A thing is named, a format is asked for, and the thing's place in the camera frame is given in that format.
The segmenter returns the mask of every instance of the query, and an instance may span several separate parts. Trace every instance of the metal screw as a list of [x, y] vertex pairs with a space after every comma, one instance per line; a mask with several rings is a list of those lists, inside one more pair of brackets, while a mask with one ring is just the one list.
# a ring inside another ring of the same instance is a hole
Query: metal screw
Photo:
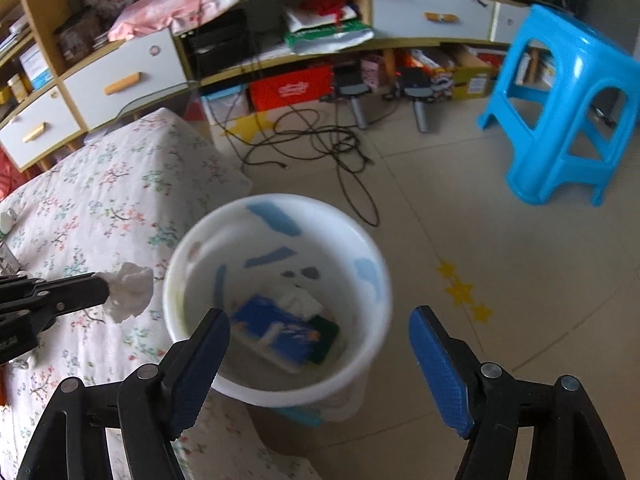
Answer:
[[69, 377], [68, 379], [62, 381], [62, 384], [60, 384], [60, 389], [66, 394], [70, 394], [78, 387], [79, 384], [80, 383], [78, 382], [78, 379], [76, 379], [75, 377]]
[[502, 375], [502, 368], [495, 363], [484, 363], [480, 367], [480, 372], [489, 379], [497, 379]]
[[576, 391], [580, 388], [580, 381], [571, 375], [565, 375], [562, 379], [560, 379], [560, 384], [565, 390], [570, 392]]
[[140, 379], [153, 379], [158, 374], [158, 367], [153, 364], [142, 365], [136, 371], [136, 375]]

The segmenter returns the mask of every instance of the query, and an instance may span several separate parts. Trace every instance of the blue patch on bucket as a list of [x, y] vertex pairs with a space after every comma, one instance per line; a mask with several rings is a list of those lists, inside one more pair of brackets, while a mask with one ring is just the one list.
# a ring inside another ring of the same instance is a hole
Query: blue patch on bucket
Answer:
[[279, 262], [281, 260], [286, 260], [292, 256], [296, 255], [296, 251], [293, 249], [289, 249], [288, 247], [282, 246], [277, 248], [270, 253], [263, 254], [262, 256], [256, 256], [255, 258], [249, 258], [244, 263], [244, 268], [249, 269], [250, 267], [258, 267], [261, 265], [272, 264], [273, 262]]
[[376, 264], [368, 258], [358, 258], [357, 260], [354, 260], [353, 263], [356, 266], [358, 277], [364, 282], [369, 282], [376, 289], [376, 301], [379, 301], [380, 294], [382, 293], [380, 290], [382, 286], [380, 284], [380, 276], [378, 274]]
[[262, 218], [277, 233], [287, 236], [300, 236], [302, 234], [302, 229], [300, 229], [296, 221], [273, 202], [255, 202], [249, 204], [246, 208]]
[[213, 285], [213, 306], [225, 309], [225, 276], [226, 265], [220, 265], [216, 271], [216, 282]]

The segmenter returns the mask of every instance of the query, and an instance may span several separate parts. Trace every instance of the wooden cabinet leg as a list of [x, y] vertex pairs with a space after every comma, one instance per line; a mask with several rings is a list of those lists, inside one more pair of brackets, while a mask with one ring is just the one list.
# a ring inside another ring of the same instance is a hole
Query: wooden cabinet leg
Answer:
[[386, 78], [388, 79], [389, 84], [393, 85], [396, 82], [396, 55], [392, 48], [384, 49], [382, 54], [385, 57]]
[[72, 152], [76, 152], [77, 150], [79, 150], [80, 148], [82, 148], [82, 140], [80, 139], [73, 139], [70, 140], [66, 146], [69, 148], [69, 150], [71, 150]]
[[44, 173], [45, 171], [49, 171], [51, 168], [53, 168], [53, 161], [49, 156], [45, 156], [37, 162], [37, 165]]

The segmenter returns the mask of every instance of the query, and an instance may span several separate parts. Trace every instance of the blue gripper pad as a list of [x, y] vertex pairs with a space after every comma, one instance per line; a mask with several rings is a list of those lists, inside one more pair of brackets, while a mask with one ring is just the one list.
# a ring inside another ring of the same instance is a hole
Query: blue gripper pad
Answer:
[[[212, 308], [176, 358], [174, 364], [179, 370], [178, 376], [172, 374], [171, 369], [167, 372], [165, 380], [172, 390], [171, 417], [167, 424], [171, 440], [196, 423], [225, 356], [229, 336], [229, 318], [221, 310]], [[190, 342], [199, 343], [195, 351], [190, 348]]]
[[462, 438], [468, 437], [474, 420], [469, 412], [466, 384], [419, 308], [409, 316], [409, 341], [442, 420]]

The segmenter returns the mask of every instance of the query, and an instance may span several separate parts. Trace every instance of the floral pattern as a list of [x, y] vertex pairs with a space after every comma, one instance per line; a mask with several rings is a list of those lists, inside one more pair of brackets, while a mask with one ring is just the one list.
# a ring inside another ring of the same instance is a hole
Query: floral pattern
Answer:
[[[59, 317], [39, 345], [9, 363], [9, 405], [0, 408], [0, 474], [16, 476], [60, 381], [121, 381], [171, 346], [162, 284], [182, 236], [207, 212], [250, 191], [213, 145], [164, 108], [71, 154], [0, 203], [17, 225], [7, 243], [30, 276], [55, 280], [135, 262], [154, 270], [154, 297], [137, 318], [115, 324], [101, 306]], [[130, 479], [118, 430], [108, 430], [113, 477]], [[174, 443], [187, 478], [317, 479], [308, 461], [265, 449], [244, 405], [210, 392], [196, 425]]]

